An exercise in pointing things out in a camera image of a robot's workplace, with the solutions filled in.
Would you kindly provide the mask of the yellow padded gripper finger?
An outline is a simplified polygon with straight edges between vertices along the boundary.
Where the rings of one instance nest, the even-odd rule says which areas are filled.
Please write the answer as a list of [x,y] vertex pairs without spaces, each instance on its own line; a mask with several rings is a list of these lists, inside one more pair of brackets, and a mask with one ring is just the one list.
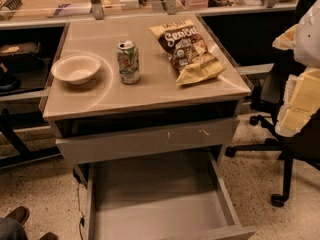
[[272,46],[279,50],[292,50],[297,28],[297,24],[291,26],[273,41]]
[[275,131],[284,137],[299,133],[311,116],[320,109],[320,69],[307,67],[299,76],[286,81]]

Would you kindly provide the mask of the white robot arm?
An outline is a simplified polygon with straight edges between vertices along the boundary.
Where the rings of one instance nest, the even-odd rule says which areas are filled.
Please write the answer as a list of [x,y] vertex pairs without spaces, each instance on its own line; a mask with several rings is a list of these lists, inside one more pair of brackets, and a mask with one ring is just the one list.
[[276,133],[292,137],[320,109],[320,0],[311,6],[298,24],[277,37],[272,46],[292,50],[295,61],[306,67],[299,76],[288,77],[284,104],[277,116]]

